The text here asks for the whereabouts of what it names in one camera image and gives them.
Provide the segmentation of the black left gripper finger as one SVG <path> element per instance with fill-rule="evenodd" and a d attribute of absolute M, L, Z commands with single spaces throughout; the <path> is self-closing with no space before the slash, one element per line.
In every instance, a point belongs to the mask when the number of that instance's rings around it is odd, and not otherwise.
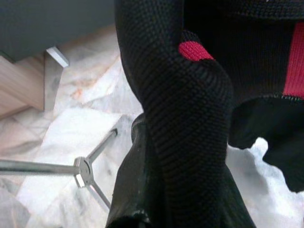
<path fill-rule="evenodd" d="M 152 143 L 145 116 L 131 127 L 132 146 L 117 172 L 108 226 L 151 226 Z"/>

